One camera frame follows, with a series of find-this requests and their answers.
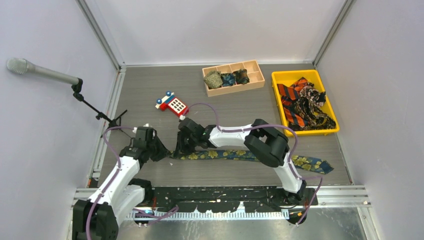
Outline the blue yellow floral tie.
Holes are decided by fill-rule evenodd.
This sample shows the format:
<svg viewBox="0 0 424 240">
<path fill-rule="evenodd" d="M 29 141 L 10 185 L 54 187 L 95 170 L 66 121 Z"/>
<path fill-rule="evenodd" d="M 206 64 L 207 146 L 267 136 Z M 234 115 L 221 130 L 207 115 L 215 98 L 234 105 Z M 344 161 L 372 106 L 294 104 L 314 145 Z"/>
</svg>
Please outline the blue yellow floral tie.
<svg viewBox="0 0 424 240">
<path fill-rule="evenodd" d="M 169 157 L 176 160 L 236 160 L 259 162 L 249 150 L 197 150 L 189 154 L 171 152 Z M 309 172 L 326 175 L 334 170 L 328 161 L 320 158 L 293 155 L 291 160 L 297 169 Z"/>
</svg>

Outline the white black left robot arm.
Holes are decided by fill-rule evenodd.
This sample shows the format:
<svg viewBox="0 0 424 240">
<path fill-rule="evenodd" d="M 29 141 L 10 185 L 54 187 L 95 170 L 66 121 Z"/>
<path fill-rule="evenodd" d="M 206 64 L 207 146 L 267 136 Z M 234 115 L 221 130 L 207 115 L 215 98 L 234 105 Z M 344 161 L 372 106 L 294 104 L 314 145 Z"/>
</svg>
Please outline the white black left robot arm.
<svg viewBox="0 0 424 240">
<path fill-rule="evenodd" d="M 124 219 L 134 207 L 148 207 L 154 191 L 148 180 L 135 178 L 148 161 L 170 155 L 149 124 L 134 127 L 131 144 L 116 153 L 116 164 L 97 190 L 87 199 L 78 199 L 72 210 L 73 240 L 115 240 Z"/>
</svg>

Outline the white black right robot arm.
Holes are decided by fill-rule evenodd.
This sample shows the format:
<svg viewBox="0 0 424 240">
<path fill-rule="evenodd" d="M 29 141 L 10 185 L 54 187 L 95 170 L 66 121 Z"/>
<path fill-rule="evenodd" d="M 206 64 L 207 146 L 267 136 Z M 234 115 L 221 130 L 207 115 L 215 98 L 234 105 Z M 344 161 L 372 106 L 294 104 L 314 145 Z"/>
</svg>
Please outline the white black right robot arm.
<svg viewBox="0 0 424 240">
<path fill-rule="evenodd" d="M 276 124 L 257 118 L 252 124 L 236 127 L 220 125 L 201 126 L 190 118 L 178 126 L 177 143 L 173 157 L 193 154 L 197 147 L 245 147 L 262 164 L 272 168 L 281 181 L 288 203 L 299 205 L 306 197 L 306 181 L 295 169 L 288 137 Z"/>
</svg>

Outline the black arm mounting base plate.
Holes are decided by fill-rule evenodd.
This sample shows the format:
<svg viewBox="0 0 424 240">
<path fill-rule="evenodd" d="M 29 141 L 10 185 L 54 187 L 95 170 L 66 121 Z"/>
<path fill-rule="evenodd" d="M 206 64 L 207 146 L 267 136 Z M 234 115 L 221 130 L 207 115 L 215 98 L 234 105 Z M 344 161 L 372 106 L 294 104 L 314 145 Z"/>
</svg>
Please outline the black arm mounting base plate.
<svg viewBox="0 0 424 240">
<path fill-rule="evenodd" d="M 316 190 L 301 199 L 279 186 L 155 187 L 153 197 L 126 219 L 139 225 L 182 220 L 287 220 L 303 223 L 308 205 L 318 205 Z"/>
</svg>

